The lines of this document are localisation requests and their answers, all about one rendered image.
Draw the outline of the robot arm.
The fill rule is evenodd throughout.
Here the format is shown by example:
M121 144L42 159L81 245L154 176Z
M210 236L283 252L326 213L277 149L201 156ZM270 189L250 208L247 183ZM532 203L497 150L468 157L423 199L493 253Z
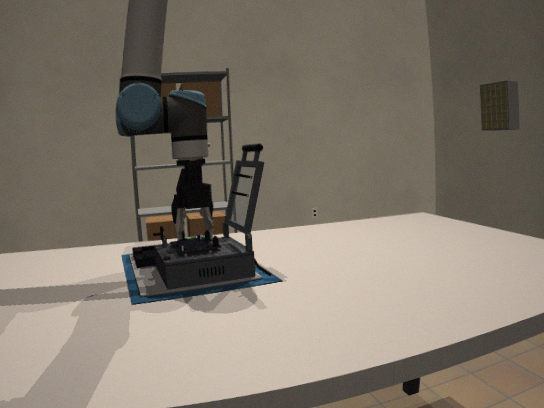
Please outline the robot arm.
M127 137L171 133L172 158L194 161L208 157L207 106L198 91L161 97L167 2L129 0L116 125Z

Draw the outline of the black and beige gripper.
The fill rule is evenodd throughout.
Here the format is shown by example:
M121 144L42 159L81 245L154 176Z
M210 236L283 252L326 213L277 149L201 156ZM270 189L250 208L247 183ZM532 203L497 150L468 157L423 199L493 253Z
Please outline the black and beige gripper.
M198 162L197 162L198 161ZM186 212L185 209L201 208L199 210L200 215L204 218L204 226L206 230L210 232L210 238L213 238L213 201L211 194L211 184L202 183L202 167L205 164L205 159L197 159L195 161L190 160L177 160L177 166L184 166L185 179L184 183L176 189L177 195L174 194L174 200L172 202L171 211L177 240L182 239L182 231L184 231ZM189 183L190 173L190 183ZM188 185L186 182L186 175L188 176ZM202 184L200 184L202 183ZM204 185L205 184L205 185ZM209 185L209 186L208 186ZM183 187L186 186L186 187ZM184 202L183 202L183 190L184 190ZM185 203L186 198L186 203ZM205 208L206 207L206 208ZM184 209L182 209L184 208ZM208 213L208 215L207 215ZM212 224L211 224L211 220ZM184 219L183 219L184 218Z

